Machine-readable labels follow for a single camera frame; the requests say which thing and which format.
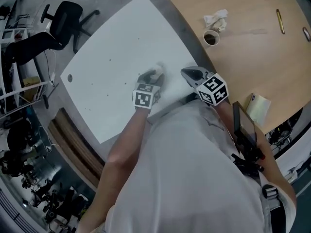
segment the black office chair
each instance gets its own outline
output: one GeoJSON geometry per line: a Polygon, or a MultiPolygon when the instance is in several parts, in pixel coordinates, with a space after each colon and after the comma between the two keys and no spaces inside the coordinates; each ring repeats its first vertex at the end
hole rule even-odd
{"type": "Polygon", "coordinates": [[[25,40],[11,43],[5,50],[6,59],[18,65],[26,64],[31,59],[46,49],[62,50],[60,45],[50,34],[46,32],[37,33],[25,40]]]}
{"type": "Polygon", "coordinates": [[[77,53],[77,41],[80,32],[92,36],[82,28],[83,24],[85,24],[93,15],[98,15],[100,13],[99,10],[94,10],[80,22],[79,19],[82,15],[83,8],[74,2],[62,2],[57,8],[54,16],[48,14],[49,7],[49,4],[45,7],[41,22],[43,22],[45,18],[52,20],[50,34],[62,46],[68,44],[71,35],[73,34],[73,52],[77,53]]]}

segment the crumpled tissue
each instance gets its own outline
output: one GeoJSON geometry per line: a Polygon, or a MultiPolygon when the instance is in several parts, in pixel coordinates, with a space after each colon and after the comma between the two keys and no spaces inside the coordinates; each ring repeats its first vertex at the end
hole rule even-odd
{"type": "Polygon", "coordinates": [[[225,19],[227,18],[228,11],[226,9],[219,10],[212,16],[204,16],[204,21],[206,23],[206,28],[208,30],[214,30],[216,32],[221,32],[225,30],[227,26],[227,22],[225,19]]]}

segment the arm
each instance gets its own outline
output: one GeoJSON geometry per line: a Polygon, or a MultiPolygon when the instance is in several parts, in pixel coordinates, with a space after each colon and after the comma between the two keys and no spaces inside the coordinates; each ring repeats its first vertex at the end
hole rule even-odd
{"type": "Polygon", "coordinates": [[[82,217],[77,233],[90,233],[105,222],[137,163],[148,113],[149,110],[138,108],[113,145],[93,203],[82,217]]]}
{"type": "MultiPolygon", "coordinates": [[[[237,138],[234,135],[234,119],[232,106],[224,101],[219,105],[215,106],[214,108],[217,111],[220,119],[223,121],[224,125],[229,130],[234,141],[236,142],[237,138]]],[[[278,168],[276,160],[272,154],[269,142],[267,141],[264,133],[257,126],[255,126],[255,130],[257,135],[257,147],[266,156],[264,160],[258,160],[257,164],[264,167],[263,175],[267,178],[267,180],[283,189],[296,206],[296,194],[294,192],[294,189],[283,177],[280,169],[278,168]]]]}

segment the desk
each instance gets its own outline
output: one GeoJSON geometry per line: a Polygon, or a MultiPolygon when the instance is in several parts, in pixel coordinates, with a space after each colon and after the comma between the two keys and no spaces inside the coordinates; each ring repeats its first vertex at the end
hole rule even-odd
{"type": "Polygon", "coordinates": [[[149,0],[133,0],[103,24],[65,68],[61,79],[99,143],[123,130],[135,112],[137,78],[157,64],[164,66],[165,81],[151,115],[193,92],[180,70],[196,62],[149,0]]]}
{"type": "Polygon", "coordinates": [[[267,133],[311,100],[311,33],[295,0],[171,0],[202,42],[204,15],[228,10],[220,43],[206,49],[216,71],[226,80],[229,100],[246,105],[251,93],[272,103],[262,130],[267,133]],[[280,10],[285,34],[276,16],[280,10]],[[264,29],[267,34],[251,34],[264,29]]]}

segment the pen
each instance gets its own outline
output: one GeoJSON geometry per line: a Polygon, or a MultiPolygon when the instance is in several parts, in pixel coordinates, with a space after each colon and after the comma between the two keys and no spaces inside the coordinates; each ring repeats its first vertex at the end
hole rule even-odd
{"type": "Polygon", "coordinates": [[[277,14],[278,22],[279,22],[279,24],[280,24],[281,32],[282,32],[283,34],[285,34],[284,26],[283,26],[283,22],[282,22],[282,17],[281,17],[281,13],[280,13],[280,11],[279,11],[278,9],[276,10],[276,14],[277,14]]]}

